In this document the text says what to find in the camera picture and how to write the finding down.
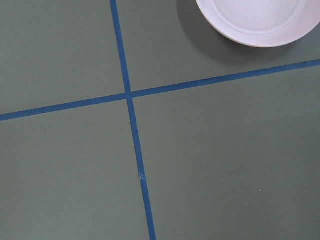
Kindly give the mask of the pink plate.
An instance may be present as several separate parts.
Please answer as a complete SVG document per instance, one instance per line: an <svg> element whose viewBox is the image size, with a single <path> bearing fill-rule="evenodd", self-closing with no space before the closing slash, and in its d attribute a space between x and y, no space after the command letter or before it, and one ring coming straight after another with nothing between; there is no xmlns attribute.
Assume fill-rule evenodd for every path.
<svg viewBox="0 0 320 240"><path fill-rule="evenodd" d="M293 43L320 23L318 0L198 0L196 4L221 35L256 48Z"/></svg>

